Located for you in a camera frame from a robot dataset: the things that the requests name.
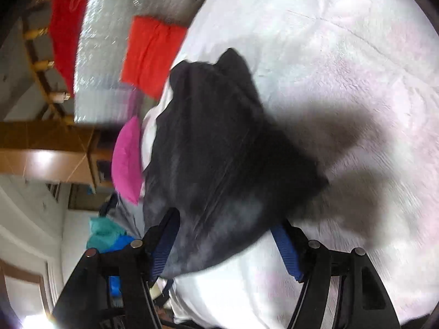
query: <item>red towel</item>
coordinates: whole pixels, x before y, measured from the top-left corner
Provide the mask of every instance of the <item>red towel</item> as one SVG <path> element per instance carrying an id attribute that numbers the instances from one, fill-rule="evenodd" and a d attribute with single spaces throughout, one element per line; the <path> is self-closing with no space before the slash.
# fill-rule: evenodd
<path id="1" fill-rule="evenodd" d="M 76 51 L 88 0 L 52 0 L 49 33 L 55 68 L 73 96 Z"/>
<path id="2" fill-rule="evenodd" d="M 122 81 L 158 100 L 187 28 L 135 16 L 128 38 Z"/>

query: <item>blue gripper pad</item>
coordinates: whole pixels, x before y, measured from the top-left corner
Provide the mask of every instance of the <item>blue gripper pad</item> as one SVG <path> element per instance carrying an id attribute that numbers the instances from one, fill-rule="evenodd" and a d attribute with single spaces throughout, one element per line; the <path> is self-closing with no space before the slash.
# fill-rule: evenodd
<path id="1" fill-rule="evenodd" d="M 284 227 L 281 224 L 273 226 L 271 228 L 271 234 L 273 235 L 288 273 L 293 276 L 296 281 L 300 282 L 303 278 L 303 272 L 299 267 L 299 254 L 295 250 Z"/>
<path id="2" fill-rule="evenodd" d="M 178 230 L 180 228 L 180 214 L 177 210 L 174 210 L 165 225 L 162 233 L 162 237 L 152 252 L 152 269 L 151 278 L 155 278 L 163 272 L 166 261 L 168 260 L 169 253 L 174 245 L 175 238 L 177 237 Z"/>

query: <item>black cloth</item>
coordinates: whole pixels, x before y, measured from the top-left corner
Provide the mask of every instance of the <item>black cloth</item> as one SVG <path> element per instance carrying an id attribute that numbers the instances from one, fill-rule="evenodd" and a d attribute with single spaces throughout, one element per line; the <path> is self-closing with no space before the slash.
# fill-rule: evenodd
<path id="1" fill-rule="evenodd" d="M 0 291 L 0 328 L 21 329 L 22 325 L 10 306 L 6 291 Z"/>
<path id="2" fill-rule="evenodd" d="M 245 61 L 176 65 L 146 168 L 145 230 L 170 207 L 181 226 L 164 278 L 216 265 L 253 244 L 326 184 L 264 115 Z"/>

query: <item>wooden cabinet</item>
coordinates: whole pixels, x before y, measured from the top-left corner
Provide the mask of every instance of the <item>wooden cabinet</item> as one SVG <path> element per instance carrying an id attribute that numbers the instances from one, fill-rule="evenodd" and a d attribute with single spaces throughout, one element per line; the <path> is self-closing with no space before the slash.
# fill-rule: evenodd
<path id="1" fill-rule="evenodd" d="M 0 123 L 0 173 L 51 182 L 112 186 L 112 143 L 101 142 L 93 127 L 67 126 L 57 120 Z"/>

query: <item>bed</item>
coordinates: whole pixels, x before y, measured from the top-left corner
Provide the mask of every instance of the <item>bed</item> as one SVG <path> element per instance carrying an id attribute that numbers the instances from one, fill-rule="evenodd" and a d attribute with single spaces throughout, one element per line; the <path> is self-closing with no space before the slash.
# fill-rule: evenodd
<path id="1" fill-rule="evenodd" d="M 414 0 L 206 0 L 174 65 L 235 48 L 260 99 L 330 186 L 290 221 L 341 251 L 366 249 L 401 323 L 439 300 L 439 37 Z M 166 84 L 143 121 L 145 168 Z M 332 283 L 322 328 L 335 310 Z M 175 279 L 174 313 L 205 327 L 285 328 L 300 285 L 271 234 Z"/>

